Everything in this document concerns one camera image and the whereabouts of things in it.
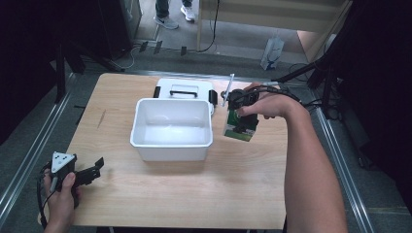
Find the white bin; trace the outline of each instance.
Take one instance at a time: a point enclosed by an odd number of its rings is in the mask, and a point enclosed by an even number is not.
[[[145,161],[204,160],[213,142],[205,100],[141,99],[130,143]]]

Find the human hand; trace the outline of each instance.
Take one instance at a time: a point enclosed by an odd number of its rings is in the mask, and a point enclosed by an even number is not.
[[[46,196],[50,195],[52,185],[50,170],[46,170],[44,177],[44,187]],[[49,223],[45,232],[69,232],[70,226],[75,219],[74,199],[71,188],[75,183],[76,175],[69,173],[63,180],[61,191],[56,191],[48,200]]]
[[[251,83],[245,87],[249,90],[260,86],[261,83]],[[244,106],[236,111],[237,115],[244,117],[251,114],[260,114],[264,118],[284,117],[287,118],[294,112],[305,111],[295,100],[283,94],[262,92],[254,105]]]

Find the tabletop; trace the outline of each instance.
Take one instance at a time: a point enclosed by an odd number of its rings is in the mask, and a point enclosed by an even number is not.
[[[76,171],[104,157],[101,177],[82,186],[75,225],[282,229],[287,126],[259,116],[251,142],[223,135],[219,98],[214,141],[204,161],[147,162],[129,143],[137,101],[151,98],[159,78],[103,74],[68,148]],[[220,93],[227,80],[202,79]],[[249,83],[233,82],[231,88]]]

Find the wooden table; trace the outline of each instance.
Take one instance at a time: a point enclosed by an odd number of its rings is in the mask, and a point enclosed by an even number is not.
[[[136,103],[152,97],[158,77],[100,77],[67,152],[76,170],[100,157],[101,177],[83,186],[75,225],[281,229],[285,220],[287,128],[260,119],[252,141],[223,136],[226,108],[213,115],[205,161],[145,162],[129,143]],[[228,81],[211,82],[220,93]],[[232,88],[247,83],[234,82]]]
[[[218,21],[297,30],[311,62],[330,35],[340,30],[351,5],[350,0],[224,0],[219,6]],[[216,0],[199,0],[198,50],[201,20],[215,20],[216,9]]]

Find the gray sneaker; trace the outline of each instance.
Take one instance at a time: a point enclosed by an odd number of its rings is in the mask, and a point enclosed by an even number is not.
[[[181,12],[185,14],[187,21],[194,21],[194,12],[191,7],[182,6]]]
[[[170,17],[154,17],[154,21],[167,29],[176,29],[179,27],[179,24],[172,20]]]

